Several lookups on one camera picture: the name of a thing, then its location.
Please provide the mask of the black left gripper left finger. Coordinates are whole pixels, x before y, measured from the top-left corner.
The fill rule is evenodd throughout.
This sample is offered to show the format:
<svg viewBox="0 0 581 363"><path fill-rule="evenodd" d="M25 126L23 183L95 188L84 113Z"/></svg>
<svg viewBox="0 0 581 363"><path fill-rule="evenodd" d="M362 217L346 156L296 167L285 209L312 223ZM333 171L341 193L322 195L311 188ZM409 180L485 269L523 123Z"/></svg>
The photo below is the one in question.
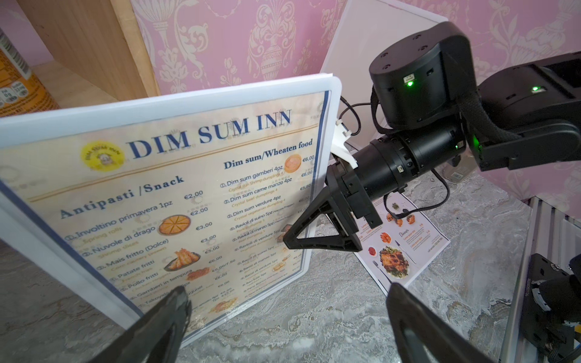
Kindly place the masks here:
<svg viewBox="0 0 581 363"><path fill-rule="evenodd" d="M179 286L92 361L175 362L191 314L192 304L185 288Z"/></svg>

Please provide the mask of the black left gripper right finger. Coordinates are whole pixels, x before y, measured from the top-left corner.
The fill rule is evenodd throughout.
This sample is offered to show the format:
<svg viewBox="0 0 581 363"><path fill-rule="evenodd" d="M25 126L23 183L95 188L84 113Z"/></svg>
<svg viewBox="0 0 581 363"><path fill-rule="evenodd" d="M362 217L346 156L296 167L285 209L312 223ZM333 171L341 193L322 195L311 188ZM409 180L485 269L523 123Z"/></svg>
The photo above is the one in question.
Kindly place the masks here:
<svg viewBox="0 0 581 363"><path fill-rule="evenodd" d="M392 284L386 307L403 362L490 362L401 284Z"/></svg>

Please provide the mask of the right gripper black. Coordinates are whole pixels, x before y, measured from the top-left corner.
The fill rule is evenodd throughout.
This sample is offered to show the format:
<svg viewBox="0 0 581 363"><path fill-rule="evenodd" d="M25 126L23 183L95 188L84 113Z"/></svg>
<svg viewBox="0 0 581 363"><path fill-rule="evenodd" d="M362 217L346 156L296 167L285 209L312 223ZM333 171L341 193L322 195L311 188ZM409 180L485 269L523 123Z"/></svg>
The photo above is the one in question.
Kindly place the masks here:
<svg viewBox="0 0 581 363"><path fill-rule="evenodd" d="M360 252L356 219L382 224L374 202L460 155L466 149L460 122L435 122L381 136L354 154L357 167L337 158L324 187L284 233L290 250Z"/></svg>

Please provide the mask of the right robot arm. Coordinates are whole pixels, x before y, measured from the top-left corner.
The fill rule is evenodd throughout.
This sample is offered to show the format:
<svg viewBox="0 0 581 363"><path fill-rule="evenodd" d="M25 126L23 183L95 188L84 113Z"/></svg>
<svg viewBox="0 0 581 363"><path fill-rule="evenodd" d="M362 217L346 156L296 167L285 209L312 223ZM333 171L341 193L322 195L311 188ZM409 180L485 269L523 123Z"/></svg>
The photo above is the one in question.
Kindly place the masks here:
<svg viewBox="0 0 581 363"><path fill-rule="evenodd" d="M361 252L356 219L383 222L383 198L395 222L441 207L450 190L435 170L457 166L470 148L481 171L580 161L580 51L505 69L477 86L468 37L452 22L412 34L370 65L372 121L382 134L328 167L326 187L284 233L290 250ZM446 189L442 202L395 212L387 198L430 170ZM338 235L300 238L326 215ZM524 256L515 299L523 292L520 333L547 362L580 362L580 252L570 272L541 253ZM432 313L404 286L391 283L387 311L402 362L493 362Z"/></svg>

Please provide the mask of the pink special menu sheet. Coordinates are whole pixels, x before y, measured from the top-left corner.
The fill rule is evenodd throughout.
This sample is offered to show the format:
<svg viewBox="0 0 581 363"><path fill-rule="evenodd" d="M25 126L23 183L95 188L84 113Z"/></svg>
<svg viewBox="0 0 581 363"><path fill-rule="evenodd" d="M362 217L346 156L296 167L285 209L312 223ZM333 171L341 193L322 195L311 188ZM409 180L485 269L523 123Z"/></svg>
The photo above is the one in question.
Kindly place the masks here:
<svg viewBox="0 0 581 363"><path fill-rule="evenodd" d="M422 212L394 219L380 198L374 203L381 225L357 221L362 250L356 258L385 294L393 283L408 287L449 245L450 240Z"/></svg>

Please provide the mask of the small jar with black lid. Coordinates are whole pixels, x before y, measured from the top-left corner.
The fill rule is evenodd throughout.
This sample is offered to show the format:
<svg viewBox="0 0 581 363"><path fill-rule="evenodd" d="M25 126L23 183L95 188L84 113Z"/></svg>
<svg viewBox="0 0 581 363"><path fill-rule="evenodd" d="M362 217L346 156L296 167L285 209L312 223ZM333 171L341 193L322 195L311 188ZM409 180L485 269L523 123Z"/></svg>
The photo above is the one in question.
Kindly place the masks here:
<svg viewBox="0 0 581 363"><path fill-rule="evenodd" d="M450 182L460 183L472 174L477 166L478 165L471 154L462 155L456 166L453 166L451 161L445 164L443 168L443 178Z"/></svg>

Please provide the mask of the orange soda can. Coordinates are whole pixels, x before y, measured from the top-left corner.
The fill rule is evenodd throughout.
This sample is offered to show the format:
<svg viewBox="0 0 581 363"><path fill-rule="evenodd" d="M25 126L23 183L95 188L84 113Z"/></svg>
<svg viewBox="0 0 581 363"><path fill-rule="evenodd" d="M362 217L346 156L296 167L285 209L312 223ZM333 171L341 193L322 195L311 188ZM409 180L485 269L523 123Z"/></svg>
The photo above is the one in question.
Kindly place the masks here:
<svg viewBox="0 0 581 363"><path fill-rule="evenodd" d="M56 100L1 31L1 117L59 109Z"/></svg>

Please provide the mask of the wooden shelf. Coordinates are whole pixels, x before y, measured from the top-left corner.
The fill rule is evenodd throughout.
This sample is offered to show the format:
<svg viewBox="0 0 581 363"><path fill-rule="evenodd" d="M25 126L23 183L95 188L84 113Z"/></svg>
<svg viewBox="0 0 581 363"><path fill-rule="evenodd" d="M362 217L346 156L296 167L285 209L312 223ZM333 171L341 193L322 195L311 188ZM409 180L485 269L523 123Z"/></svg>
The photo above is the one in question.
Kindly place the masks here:
<svg viewBox="0 0 581 363"><path fill-rule="evenodd" d="M53 60L33 69L62 108L160 95L129 1L21 1Z"/></svg>

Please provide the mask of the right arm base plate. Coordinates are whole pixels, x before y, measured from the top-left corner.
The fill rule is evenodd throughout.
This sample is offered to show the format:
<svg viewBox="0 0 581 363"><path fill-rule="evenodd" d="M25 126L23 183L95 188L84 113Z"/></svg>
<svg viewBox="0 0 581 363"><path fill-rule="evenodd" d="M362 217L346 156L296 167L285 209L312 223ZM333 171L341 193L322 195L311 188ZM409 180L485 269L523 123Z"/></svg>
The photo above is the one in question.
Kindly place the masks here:
<svg viewBox="0 0 581 363"><path fill-rule="evenodd" d="M549 362L580 358L580 256L566 272L535 253L527 272L520 332Z"/></svg>

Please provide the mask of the aluminium rail frame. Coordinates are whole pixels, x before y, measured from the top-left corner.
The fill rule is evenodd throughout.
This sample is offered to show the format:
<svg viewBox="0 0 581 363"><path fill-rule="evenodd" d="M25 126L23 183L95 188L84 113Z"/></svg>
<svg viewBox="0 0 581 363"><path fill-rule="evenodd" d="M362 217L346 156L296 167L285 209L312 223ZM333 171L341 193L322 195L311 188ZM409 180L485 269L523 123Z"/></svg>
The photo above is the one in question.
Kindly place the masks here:
<svg viewBox="0 0 581 363"><path fill-rule="evenodd" d="M538 197L500 362L580 360L580 222Z"/></svg>

